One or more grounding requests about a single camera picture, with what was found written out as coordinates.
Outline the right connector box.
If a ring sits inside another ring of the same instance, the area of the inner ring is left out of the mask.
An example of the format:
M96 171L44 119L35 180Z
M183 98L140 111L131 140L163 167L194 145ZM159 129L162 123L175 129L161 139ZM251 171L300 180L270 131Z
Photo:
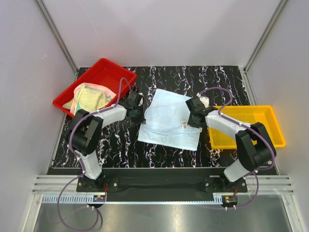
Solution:
M237 195L232 196L224 196L223 203L237 205L238 204L238 197Z

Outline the light blue towel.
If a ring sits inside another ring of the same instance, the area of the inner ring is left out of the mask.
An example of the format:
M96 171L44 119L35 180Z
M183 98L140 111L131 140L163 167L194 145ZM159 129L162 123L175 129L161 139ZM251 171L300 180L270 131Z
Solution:
M138 141L178 149L197 151L201 129L188 126L190 97L157 89L145 111L145 124L140 126Z

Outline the aluminium rail frame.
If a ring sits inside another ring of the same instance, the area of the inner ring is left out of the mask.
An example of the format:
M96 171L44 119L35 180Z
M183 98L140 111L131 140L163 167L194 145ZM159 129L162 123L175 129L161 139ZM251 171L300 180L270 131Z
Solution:
M205 193L253 193L289 194L294 190L287 176L260 175L248 176L232 184L220 183L217 175L184 177L166 176L116 176L106 175L98 182L87 181L84 177L71 175L40 175L36 178L33 194L56 194L64 189L66 193L76 192L121 192L128 189L147 190L199 190Z

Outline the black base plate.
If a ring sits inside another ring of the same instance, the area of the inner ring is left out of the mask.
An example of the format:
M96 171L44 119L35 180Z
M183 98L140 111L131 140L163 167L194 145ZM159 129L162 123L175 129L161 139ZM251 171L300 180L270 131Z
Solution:
M138 189L188 189L205 193L246 193L247 184L244 180L234 183L224 183L219 176L188 175L188 176L115 176L105 175L96 183L86 180L85 177L78 179L78 192L121 192Z

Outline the left connector box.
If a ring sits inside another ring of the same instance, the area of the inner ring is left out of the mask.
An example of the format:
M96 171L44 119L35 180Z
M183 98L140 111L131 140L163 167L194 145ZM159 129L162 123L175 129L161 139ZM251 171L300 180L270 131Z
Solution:
M93 202L98 202L98 203L106 202L106 195L94 195Z

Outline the yellow plastic bin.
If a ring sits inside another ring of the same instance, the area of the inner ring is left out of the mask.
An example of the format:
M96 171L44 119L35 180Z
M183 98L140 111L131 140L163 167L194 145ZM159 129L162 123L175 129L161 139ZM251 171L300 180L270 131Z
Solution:
M239 121L250 124L254 124L256 122L262 123L265 126L275 148L282 148L286 146L283 133L271 106L226 106L222 112ZM209 129L209 135L210 145L213 149L236 149L235 140L222 132L216 129Z

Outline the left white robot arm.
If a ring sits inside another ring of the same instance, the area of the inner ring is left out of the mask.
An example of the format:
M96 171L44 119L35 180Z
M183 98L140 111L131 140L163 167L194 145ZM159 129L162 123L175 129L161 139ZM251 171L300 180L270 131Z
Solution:
M81 109L75 114L67 134L67 143L81 164L81 185L93 191L100 191L106 186L96 154L102 129L125 119L130 119L132 123L144 124L146 119L143 100L144 96L141 93L130 91L126 98L109 107L91 113Z

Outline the red plastic bin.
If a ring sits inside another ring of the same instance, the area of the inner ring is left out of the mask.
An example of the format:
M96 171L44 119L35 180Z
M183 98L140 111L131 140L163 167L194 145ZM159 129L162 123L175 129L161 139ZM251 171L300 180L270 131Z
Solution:
M116 97L107 105L116 103L117 97L123 98L129 88L135 85L137 75L105 58L98 60L90 69L82 74L64 92L53 100L53 105L64 113L73 117L69 109L63 105L73 99L73 91L82 83L92 83L107 87L116 94Z

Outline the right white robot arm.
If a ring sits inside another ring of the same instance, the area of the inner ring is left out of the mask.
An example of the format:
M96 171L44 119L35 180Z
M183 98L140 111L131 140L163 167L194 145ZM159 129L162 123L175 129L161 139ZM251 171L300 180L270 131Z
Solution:
M275 160L276 149L262 123L250 124L236 120L223 114L221 109L206 107L197 96L185 103L190 111L188 126L216 129L236 142L238 158L224 170L223 177L219 179L223 191L231 191L239 179Z

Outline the connector box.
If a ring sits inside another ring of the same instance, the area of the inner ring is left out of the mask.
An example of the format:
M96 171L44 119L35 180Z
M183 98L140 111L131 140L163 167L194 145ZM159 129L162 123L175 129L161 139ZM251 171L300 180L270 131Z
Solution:
M93 202L98 202L98 203L106 202L106 195L94 195Z
M237 195L232 196L224 196L223 203L237 205L238 204L238 197Z

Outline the pastel yellow pink towel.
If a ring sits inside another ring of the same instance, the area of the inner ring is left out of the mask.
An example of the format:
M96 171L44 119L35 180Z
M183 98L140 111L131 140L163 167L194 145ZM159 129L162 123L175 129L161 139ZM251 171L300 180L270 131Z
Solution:
M92 83L81 83L73 91L73 98L62 105L75 115L80 109L93 112L104 108L116 94L109 88Z

